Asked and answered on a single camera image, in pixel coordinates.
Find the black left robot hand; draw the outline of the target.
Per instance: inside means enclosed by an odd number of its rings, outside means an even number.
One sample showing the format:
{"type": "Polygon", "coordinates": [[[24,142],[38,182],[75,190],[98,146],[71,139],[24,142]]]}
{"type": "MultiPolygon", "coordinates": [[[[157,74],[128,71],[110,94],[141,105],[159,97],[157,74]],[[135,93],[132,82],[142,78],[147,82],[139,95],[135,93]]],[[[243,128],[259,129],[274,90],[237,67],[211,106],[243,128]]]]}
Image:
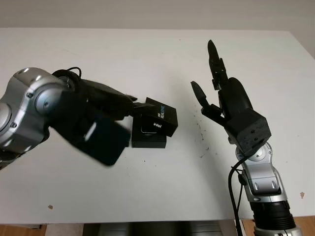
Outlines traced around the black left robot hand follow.
{"type": "Polygon", "coordinates": [[[134,117],[141,114],[152,114],[157,109],[153,104],[136,102],[137,98],[98,82],[80,79],[74,84],[76,92],[83,93],[89,104],[113,120],[123,120],[125,117],[134,117]]]}

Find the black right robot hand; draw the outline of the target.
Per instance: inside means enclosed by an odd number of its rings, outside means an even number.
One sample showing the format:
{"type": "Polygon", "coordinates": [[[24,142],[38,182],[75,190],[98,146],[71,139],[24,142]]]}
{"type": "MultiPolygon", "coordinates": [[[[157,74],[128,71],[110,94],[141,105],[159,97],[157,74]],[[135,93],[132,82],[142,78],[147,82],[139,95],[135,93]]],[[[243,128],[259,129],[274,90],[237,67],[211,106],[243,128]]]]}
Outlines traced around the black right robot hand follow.
{"type": "Polygon", "coordinates": [[[212,40],[207,44],[209,54],[209,67],[212,74],[214,89],[218,92],[219,106],[209,104],[206,95],[200,85],[192,81],[193,92],[201,105],[201,113],[214,122],[224,126],[233,117],[240,114],[252,104],[247,93],[239,80],[229,78],[223,59],[219,57],[216,46],[212,40]]]}

